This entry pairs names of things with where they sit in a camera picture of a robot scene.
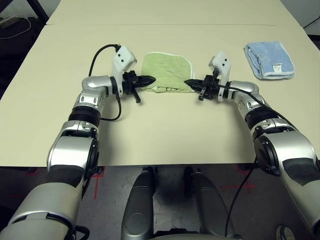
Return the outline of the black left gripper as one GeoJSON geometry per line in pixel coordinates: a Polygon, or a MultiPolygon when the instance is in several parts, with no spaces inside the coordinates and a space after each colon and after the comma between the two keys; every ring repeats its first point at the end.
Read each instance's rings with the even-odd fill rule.
{"type": "Polygon", "coordinates": [[[133,95],[137,104],[141,102],[136,88],[145,88],[156,81],[156,78],[150,75],[139,75],[137,76],[134,70],[124,72],[122,75],[122,89],[126,95],[133,95]]]}

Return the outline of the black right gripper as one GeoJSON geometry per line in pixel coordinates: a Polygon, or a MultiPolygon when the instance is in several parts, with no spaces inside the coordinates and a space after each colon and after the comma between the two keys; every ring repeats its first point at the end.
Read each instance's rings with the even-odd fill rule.
{"type": "Polygon", "coordinates": [[[193,91],[200,92],[198,99],[215,99],[219,93],[219,80],[213,75],[206,75],[204,80],[188,79],[184,81],[193,91]]]}

